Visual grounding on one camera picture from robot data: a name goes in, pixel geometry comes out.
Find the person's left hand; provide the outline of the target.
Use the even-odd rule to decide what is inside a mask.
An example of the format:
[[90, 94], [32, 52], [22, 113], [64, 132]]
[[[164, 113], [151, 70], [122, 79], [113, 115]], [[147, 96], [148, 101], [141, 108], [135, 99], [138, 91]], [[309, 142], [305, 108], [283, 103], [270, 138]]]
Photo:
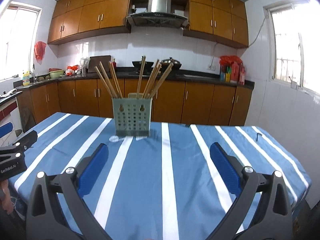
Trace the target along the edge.
[[11, 195], [8, 185], [8, 180], [1, 181], [1, 207], [9, 215], [13, 212], [14, 206], [11, 202]]

